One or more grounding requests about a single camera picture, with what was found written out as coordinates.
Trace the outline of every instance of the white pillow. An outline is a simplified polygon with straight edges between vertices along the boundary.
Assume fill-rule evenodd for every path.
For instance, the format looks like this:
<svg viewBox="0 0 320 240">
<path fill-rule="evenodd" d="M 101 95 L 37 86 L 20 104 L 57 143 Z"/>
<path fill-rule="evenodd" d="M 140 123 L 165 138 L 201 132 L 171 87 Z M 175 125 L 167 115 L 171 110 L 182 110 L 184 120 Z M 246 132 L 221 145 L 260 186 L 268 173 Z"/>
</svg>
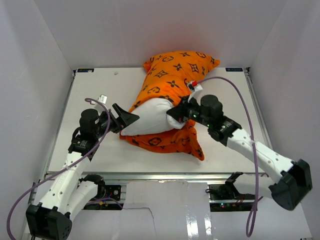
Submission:
<svg viewBox="0 0 320 240">
<path fill-rule="evenodd" d="M 132 111 L 139 120 L 122 130 L 122 136 L 158 134 L 172 129 L 181 129 L 185 123 L 179 123 L 167 111 L 174 105 L 167 99 L 152 98 Z"/>
</svg>

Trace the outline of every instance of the orange pillowcase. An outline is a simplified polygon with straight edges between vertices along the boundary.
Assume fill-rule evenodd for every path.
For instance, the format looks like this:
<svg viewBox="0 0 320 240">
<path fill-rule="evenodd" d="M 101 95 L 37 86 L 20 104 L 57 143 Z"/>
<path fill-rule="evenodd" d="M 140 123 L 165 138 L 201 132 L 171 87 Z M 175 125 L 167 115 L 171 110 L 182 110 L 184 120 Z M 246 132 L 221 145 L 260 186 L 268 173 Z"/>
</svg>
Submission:
<svg viewBox="0 0 320 240">
<path fill-rule="evenodd" d="M 218 59 L 202 52 L 174 51 L 155 55 L 143 64 L 147 75 L 141 92 L 129 112 L 152 98 L 162 98 L 178 105 L 181 97 L 190 95 L 187 84 L 204 79 L 208 72 L 220 64 Z M 197 141 L 195 122 L 189 120 L 182 129 L 157 134 L 120 136 L 128 143 L 156 153 L 183 152 L 204 160 Z"/>
</svg>

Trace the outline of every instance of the orange cloth with black pattern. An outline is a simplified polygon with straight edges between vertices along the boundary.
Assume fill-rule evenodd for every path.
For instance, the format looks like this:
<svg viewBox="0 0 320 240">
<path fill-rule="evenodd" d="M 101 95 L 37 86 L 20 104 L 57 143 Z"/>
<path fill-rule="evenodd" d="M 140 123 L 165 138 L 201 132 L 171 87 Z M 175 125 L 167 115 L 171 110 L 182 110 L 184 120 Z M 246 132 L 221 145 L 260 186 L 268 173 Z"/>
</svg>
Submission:
<svg viewBox="0 0 320 240">
<path fill-rule="evenodd" d="M 141 92 L 129 110 L 152 98 L 169 100 L 178 105 L 181 97 L 191 94 L 187 83 L 200 81 L 220 61 L 202 52 L 175 51 L 151 57 L 143 64 L 147 75 Z M 195 122 L 189 120 L 182 129 L 172 129 L 157 134 L 121 136 L 128 143 L 156 153 L 187 153 L 203 161 L 205 156 L 197 141 Z"/>
</svg>

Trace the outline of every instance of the black label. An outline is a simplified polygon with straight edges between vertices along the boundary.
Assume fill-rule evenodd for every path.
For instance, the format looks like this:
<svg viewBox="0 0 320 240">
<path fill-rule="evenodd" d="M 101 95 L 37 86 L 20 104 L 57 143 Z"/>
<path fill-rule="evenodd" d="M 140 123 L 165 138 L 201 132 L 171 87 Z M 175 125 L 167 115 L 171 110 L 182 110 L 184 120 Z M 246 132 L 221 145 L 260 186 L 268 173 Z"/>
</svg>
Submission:
<svg viewBox="0 0 320 240">
<path fill-rule="evenodd" d="M 94 68 L 78 68 L 78 73 L 93 73 L 95 71 Z"/>
<path fill-rule="evenodd" d="M 226 67 L 227 72 L 243 72 L 244 70 L 241 67 Z"/>
</svg>

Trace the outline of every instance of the white wall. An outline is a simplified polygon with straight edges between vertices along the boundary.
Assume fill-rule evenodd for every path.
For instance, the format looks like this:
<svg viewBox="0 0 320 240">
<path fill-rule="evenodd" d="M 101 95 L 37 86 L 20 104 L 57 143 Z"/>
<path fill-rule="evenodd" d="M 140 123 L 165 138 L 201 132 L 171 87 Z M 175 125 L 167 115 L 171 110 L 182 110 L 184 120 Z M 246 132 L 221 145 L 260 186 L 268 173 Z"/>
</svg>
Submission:
<svg viewBox="0 0 320 240">
<path fill-rule="evenodd" d="M 33 0 L 0 0 L 0 239 L 13 202 L 37 181 L 72 71 Z M 28 198 L 12 218 L 19 239 Z"/>
<path fill-rule="evenodd" d="M 302 207 L 320 239 L 320 1 L 289 0 L 252 66 L 252 81 L 275 150 L 311 166 Z"/>
<path fill-rule="evenodd" d="M 35 0 L 72 67 L 139 67 L 152 55 L 203 51 L 252 65 L 286 0 Z"/>
</svg>

